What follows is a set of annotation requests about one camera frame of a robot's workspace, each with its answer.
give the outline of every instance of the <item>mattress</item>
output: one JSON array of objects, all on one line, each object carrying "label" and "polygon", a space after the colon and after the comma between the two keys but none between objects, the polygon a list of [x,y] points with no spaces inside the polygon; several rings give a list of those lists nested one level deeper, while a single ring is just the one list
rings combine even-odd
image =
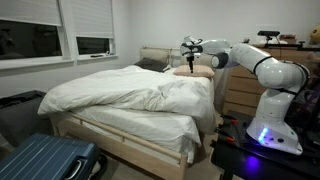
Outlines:
[{"label": "mattress", "polygon": [[[174,70],[175,68],[170,69],[166,73],[173,74]],[[179,78],[188,80],[194,77],[181,76]],[[205,88],[210,92],[208,98],[213,99],[213,80],[208,79]],[[188,163],[193,162],[195,146],[201,146],[199,132],[195,120],[191,116],[169,112],[117,109],[108,105],[78,108],[72,112],[185,154],[188,156]],[[84,125],[95,132],[111,136],[101,128],[87,123]]]}]

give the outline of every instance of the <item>white duvet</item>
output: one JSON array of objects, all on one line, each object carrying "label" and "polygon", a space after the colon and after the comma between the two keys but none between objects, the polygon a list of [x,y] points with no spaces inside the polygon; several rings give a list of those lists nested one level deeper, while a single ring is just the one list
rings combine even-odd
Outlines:
[{"label": "white duvet", "polygon": [[206,134],[215,128],[212,98],[206,78],[188,78],[128,66],[101,71],[50,90],[39,114],[108,105],[120,109],[166,111],[188,115]]}]

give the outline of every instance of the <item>white wall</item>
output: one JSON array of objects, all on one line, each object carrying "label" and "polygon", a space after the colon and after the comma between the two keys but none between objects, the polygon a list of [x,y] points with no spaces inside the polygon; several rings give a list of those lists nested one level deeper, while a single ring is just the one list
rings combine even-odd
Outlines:
[{"label": "white wall", "polygon": [[[179,48],[187,35],[194,38],[224,38],[231,44],[259,30],[295,33],[309,41],[320,24],[319,0],[133,0],[131,54],[138,60],[143,45]],[[216,101],[223,100],[226,71],[216,73]]]},{"label": "white wall", "polygon": [[118,69],[130,64],[128,54],[129,27],[128,0],[113,0],[114,31],[116,51],[119,57],[108,61],[81,63],[82,65],[54,65],[35,68],[22,68],[0,71],[0,97],[37,89],[47,92],[66,81],[82,77],[97,71]]}]

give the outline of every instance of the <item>white robotic arm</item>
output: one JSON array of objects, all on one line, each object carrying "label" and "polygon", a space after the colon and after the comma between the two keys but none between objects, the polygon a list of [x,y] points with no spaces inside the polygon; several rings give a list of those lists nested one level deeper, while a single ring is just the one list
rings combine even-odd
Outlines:
[{"label": "white robotic arm", "polygon": [[186,37],[181,54],[187,57],[190,69],[194,56],[201,53],[212,55],[215,68],[242,65],[255,74],[261,85],[268,88],[259,101],[256,115],[247,133],[261,145],[300,155],[302,147],[297,134],[284,122],[293,98],[309,78],[309,71],[302,65],[280,62],[247,44],[230,48],[226,40],[195,40]]}]

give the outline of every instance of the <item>wooden dresser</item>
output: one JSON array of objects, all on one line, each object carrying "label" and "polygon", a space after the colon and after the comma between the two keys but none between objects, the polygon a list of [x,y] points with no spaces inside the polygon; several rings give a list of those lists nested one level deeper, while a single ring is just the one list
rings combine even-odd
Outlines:
[{"label": "wooden dresser", "polygon": [[[259,48],[268,52],[274,58],[280,60],[280,49]],[[308,52],[296,51],[294,49],[282,48],[281,59],[290,60],[303,65]],[[231,70],[227,85],[226,98],[223,105],[223,113],[228,110],[237,111],[243,114],[255,115],[261,94],[266,90],[261,86],[257,77],[242,66],[237,66]]]}]

